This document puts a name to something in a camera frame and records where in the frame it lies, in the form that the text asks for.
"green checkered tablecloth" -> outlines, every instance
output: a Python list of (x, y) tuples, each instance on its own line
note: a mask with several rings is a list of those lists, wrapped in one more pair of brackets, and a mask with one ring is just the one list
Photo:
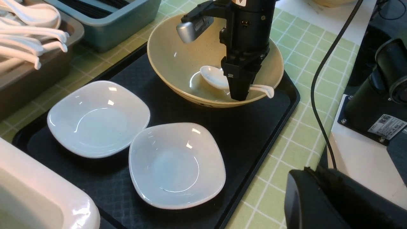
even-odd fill
[[(106, 53), (84, 45), (74, 48), (69, 75), (0, 123), (0, 137), (11, 141), (15, 133), (145, 43), (162, 20), (187, 12), (204, 0), (163, 0), (156, 19)], [(324, 140), (311, 109), (313, 75), (336, 35), (285, 11), (276, 9), (271, 38), (279, 47), (285, 70), (301, 94), (301, 101), (265, 159), (238, 206), (228, 228), (286, 228), (284, 195), (287, 173), (304, 166), (315, 168)], [(330, 130), (348, 82), (359, 46), (342, 39), (317, 82), (315, 99), (326, 130)]]

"teal container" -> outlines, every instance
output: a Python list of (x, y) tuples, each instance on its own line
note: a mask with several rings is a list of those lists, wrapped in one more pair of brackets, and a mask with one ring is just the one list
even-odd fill
[(79, 21), (85, 28), (84, 41), (96, 51), (103, 53), (116, 47), (153, 21), (161, 0), (134, 0), (121, 9), (93, 1), (93, 5), (98, 7), (104, 5), (102, 8), (112, 12), (109, 16), (100, 19), (90, 18), (58, 0), (45, 0), (45, 2)]

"label sticker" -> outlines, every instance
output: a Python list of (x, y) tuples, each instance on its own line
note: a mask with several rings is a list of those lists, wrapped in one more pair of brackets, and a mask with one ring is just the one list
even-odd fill
[(232, 0), (233, 3), (235, 3), (236, 5), (239, 5), (241, 7), (245, 7), (246, 6), (246, 0)]
[(407, 122), (395, 118), (393, 116), (384, 114), (376, 123), (368, 130), (368, 132), (377, 134), (387, 140), (392, 139), (399, 131), (406, 127)]

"bowl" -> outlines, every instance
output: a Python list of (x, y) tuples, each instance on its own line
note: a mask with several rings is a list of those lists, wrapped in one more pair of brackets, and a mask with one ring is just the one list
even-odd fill
[(216, 141), (203, 126), (149, 127), (130, 145), (130, 176), (139, 196), (162, 209), (185, 209), (215, 197), (226, 180)]
[(130, 145), (150, 120), (136, 95), (109, 81), (85, 85), (59, 101), (47, 123), (56, 140), (86, 158), (111, 156)]
[[(194, 42), (184, 44), (178, 36), (176, 26), (182, 15), (166, 19), (156, 26), (147, 43), (147, 54), (157, 75), (175, 93), (203, 106), (227, 108), (241, 106), (264, 98), (261, 92), (249, 92), (246, 100), (232, 99), (228, 91), (209, 85), (199, 73), (204, 65), (221, 68), (226, 55), (226, 46), (219, 42), (219, 31), (226, 20), (215, 18), (213, 24)], [(254, 84), (275, 88), (284, 74), (284, 62), (276, 44), (270, 39), (270, 52)]]
[(313, 0), (313, 1), (324, 7), (339, 7), (343, 4), (356, 2), (356, 0)]

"robotic arm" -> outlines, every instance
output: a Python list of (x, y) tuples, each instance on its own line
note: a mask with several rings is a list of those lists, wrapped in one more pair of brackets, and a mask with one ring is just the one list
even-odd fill
[(217, 0), (199, 4), (177, 26), (184, 43), (193, 42), (214, 21), (226, 19), (219, 40), (226, 45), (221, 61), (232, 99), (246, 100), (249, 87), (268, 55), (271, 22), (276, 0)]

